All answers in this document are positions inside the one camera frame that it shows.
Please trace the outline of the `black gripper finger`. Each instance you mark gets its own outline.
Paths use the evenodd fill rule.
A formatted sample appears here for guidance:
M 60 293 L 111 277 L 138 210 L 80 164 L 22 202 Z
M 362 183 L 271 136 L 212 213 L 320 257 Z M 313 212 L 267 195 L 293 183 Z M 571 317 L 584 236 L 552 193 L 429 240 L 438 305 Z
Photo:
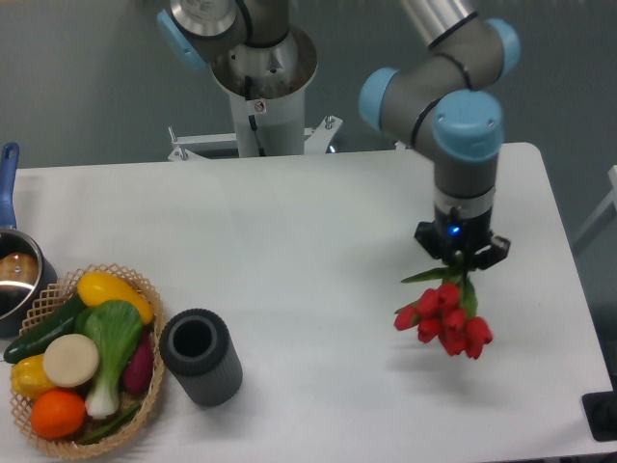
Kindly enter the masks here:
M 436 222 L 420 222 L 414 234 L 416 241 L 433 258 L 454 264 L 458 252 L 458 225 L 440 226 Z
M 510 240 L 508 238 L 491 234 L 486 244 L 471 255 L 468 270 L 487 270 L 505 260 L 509 251 Z

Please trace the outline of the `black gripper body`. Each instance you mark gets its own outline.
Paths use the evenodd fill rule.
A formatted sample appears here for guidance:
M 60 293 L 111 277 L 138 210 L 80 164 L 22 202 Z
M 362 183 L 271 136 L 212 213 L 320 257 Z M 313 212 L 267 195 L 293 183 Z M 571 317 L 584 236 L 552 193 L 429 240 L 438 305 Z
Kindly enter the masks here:
M 435 209 L 435 249 L 433 256 L 446 256 L 456 251 L 476 252 L 486 247 L 491 239 L 491 218 L 493 209 L 480 215 L 463 218 L 457 211 L 443 212 Z

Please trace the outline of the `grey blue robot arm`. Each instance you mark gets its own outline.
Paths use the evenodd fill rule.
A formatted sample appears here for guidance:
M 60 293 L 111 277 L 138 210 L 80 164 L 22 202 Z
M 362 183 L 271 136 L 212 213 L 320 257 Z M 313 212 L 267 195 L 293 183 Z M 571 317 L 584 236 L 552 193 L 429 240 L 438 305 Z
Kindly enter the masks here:
M 434 259 L 466 271 L 504 260 L 510 243 L 491 229 L 499 103 L 487 88 L 519 61 L 516 31 L 482 19 L 467 1 L 409 1 L 430 51 L 419 68 L 380 68 L 359 96 L 362 119 L 434 165 L 434 210 L 416 240 Z M 243 157 L 305 154 L 305 90 L 316 49 L 289 19 L 285 1 L 173 1 L 157 16 L 187 68 L 210 68 L 227 92 Z

